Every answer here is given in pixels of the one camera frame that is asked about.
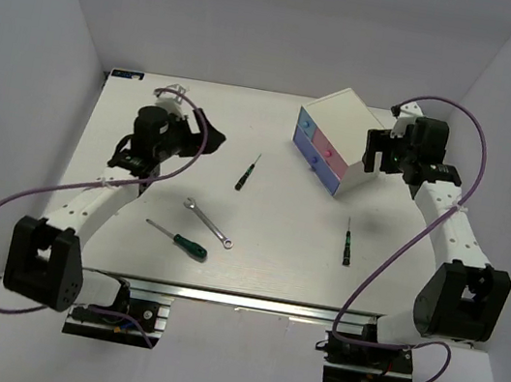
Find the small green screwdriver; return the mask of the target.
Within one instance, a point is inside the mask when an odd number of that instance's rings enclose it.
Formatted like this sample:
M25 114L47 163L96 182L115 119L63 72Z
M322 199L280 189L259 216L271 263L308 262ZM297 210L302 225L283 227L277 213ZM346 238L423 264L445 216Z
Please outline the small green screwdriver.
M253 171L256 168L256 164L258 160L261 158L261 155L258 155L257 158L252 162L249 167L245 170L244 174L241 175L240 179L236 182L234 189L236 191L241 191L246 182L248 181L249 177L253 173Z
M344 248L344 253L343 253L343 265L344 266L349 266L350 265L350 260L351 260L351 220L347 220L347 230L346 230L346 235L345 235L345 238L346 238L346 242L345 242L345 248Z

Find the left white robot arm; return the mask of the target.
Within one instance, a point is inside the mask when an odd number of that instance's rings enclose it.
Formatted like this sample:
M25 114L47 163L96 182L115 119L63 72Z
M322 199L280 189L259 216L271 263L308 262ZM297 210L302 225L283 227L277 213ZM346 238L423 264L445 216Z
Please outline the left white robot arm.
M112 216L142 196L167 159L195 159L220 148L225 135L202 110L196 109L194 116L197 133L173 101L141 108L134 129L117 143L95 188L84 189L42 218L24 217L16 223L3 285L58 312L82 305L96 307L109 323L126 318L127 282L85 270L83 247Z

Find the white drawer cabinet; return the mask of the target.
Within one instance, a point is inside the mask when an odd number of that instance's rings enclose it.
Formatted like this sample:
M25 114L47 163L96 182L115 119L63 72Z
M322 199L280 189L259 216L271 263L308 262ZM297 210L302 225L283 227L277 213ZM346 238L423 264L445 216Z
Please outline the white drawer cabinet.
M382 129L382 124L351 88L303 104L316 127L320 128L348 165L334 197L372 181L376 173L366 173L362 156L366 151L367 133Z

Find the light blue drawer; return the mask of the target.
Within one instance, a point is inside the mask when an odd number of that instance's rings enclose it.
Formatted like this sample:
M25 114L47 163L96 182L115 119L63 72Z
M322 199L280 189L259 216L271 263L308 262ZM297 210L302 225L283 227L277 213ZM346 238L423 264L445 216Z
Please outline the light blue drawer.
M309 139L313 138L316 130L316 123L312 116L309 115L304 105L302 105L299 109L297 125L304 132L304 135L306 135Z

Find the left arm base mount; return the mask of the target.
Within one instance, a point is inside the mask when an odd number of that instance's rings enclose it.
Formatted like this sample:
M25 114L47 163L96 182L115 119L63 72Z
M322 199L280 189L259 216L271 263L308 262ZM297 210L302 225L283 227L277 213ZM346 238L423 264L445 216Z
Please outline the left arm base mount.
M70 307L62 334L153 349L165 331L173 300L131 287L126 279L118 281L114 304Z

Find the pink drawer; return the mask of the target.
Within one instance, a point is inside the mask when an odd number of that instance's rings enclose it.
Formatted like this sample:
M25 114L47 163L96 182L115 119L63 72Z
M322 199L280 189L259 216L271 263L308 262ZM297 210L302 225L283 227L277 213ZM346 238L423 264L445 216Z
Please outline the pink drawer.
M336 151L329 139L325 137L320 128L315 129L312 142L316 150L322 155L328 167L332 169L332 172L339 180L342 180L346 174L348 165L339 152Z

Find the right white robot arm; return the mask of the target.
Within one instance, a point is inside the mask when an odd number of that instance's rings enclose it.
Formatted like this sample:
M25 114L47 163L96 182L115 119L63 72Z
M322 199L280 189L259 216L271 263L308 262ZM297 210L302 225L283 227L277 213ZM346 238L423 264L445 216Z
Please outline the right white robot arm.
M436 271L411 309L363 327L358 354L370 367L433 338L488 341L511 291L508 273L493 267L475 239L458 170L445 163L448 124L397 106L392 114L392 130L368 132L364 168L402 175L427 224L422 234L432 242Z

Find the silver combination wrench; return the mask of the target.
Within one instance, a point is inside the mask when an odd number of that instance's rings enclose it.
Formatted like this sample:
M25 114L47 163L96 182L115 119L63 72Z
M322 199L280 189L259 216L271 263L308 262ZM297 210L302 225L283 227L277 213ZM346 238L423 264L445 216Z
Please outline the silver combination wrench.
M233 242L218 228L218 226L215 223L213 223L207 217L206 214L204 214L204 212L196 204L194 198L188 197L184 201L184 206L186 209L189 209L190 211L192 211L195 214L195 216L197 216L200 219L200 221L202 221L204 223L204 225L212 232L212 234L215 235L217 240L219 240L221 242L221 244L223 245L223 247L226 250L232 249Z

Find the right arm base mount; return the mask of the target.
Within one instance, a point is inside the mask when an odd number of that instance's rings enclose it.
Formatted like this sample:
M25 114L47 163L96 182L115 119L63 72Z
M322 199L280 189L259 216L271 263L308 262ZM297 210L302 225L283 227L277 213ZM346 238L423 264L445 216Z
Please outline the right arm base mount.
M323 354L322 382L413 382L413 359L406 350L342 342L330 330L315 350Z

